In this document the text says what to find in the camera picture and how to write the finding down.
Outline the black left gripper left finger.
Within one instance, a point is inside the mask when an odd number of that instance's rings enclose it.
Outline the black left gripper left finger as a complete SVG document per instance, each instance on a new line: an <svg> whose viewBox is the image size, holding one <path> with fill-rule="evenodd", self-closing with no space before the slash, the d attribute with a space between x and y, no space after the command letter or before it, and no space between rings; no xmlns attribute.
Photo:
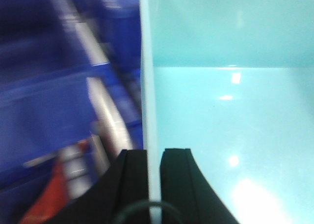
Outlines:
<svg viewBox="0 0 314 224"><path fill-rule="evenodd" d="M147 152L142 149L124 149L85 194L46 222L109 224L126 206L147 199Z"/></svg>

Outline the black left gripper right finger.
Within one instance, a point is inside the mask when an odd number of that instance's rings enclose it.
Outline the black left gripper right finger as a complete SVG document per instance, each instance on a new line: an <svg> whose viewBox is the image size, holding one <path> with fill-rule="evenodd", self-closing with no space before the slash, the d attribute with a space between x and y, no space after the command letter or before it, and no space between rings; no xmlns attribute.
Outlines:
<svg viewBox="0 0 314 224"><path fill-rule="evenodd" d="M160 163L161 199L185 224L237 224L199 169L190 149L165 149Z"/></svg>

